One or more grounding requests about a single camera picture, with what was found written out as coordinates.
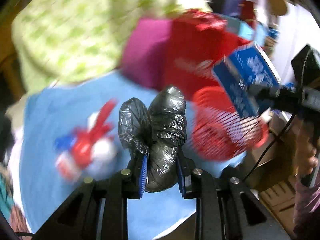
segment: blue mat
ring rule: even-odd
[[[20,188],[25,215],[33,232],[41,227],[76,187],[65,182],[54,166],[57,157],[54,140],[76,126],[86,127],[88,116],[99,111],[106,101],[115,98],[118,105],[108,121],[116,126],[111,134],[116,135],[115,143],[119,153],[115,163],[108,167],[108,173],[123,169],[130,156],[127,150],[122,149],[117,136],[119,108],[132,97],[139,98],[148,107],[156,94],[156,91],[142,88],[114,72],[73,89],[45,89],[28,99],[20,160]],[[192,129],[193,115],[192,106],[188,102],[188,135]],[[187,157],[195,160],[198,167],[216,177],[229,163],[237,165],[244,157],[241,154],[228,162],[204,162],[192,150],[190,140],[185,144],[184,151]],[[184,200],[178,185],[159,193],[145,193],[140,200],[128,200],[129,239],[150,240],[180,219],[190,216],[195,208],[196,201]]]

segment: red basket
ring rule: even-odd
[[[193,95],[196,117],[192,141],[204,159],[226,161],[260,147],[268,127],[260,117],[240,118],[222,87],[205,87]]]

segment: pink bag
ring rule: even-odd
[[[161,89],[171,20],[140,19],[122,54],[121,73],[136,83]]]

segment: metal bolt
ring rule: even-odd
[[[129,169],[123,169],[123,170],[121,170],[121,174],[122,175],[129,175],[130,174],[130,170]]]
[[[230,182],[231,182],[232,184],[238,184],[238,183],[240,182],[240,180],[239,180],[237,177],[232,177],[232,178],[230,179]]]
[[[203,173],[203,170],[196,168],[193,170],[193,173],[196,175],[201,175]]]
[[[84,183],[91,183],[93,182],[93,178],[91,177],[85,177],[84,180],[83,180]]]

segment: human hand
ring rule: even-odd
[[[298,121],[299,132],[296,138],[296,163],[298,165],[298,176],[300,178],[310,174],[314,167],[318,165],[318,159],[315,157],[316,148],[310,142],[313,133],[313,128],[305,124],[303,121]]]

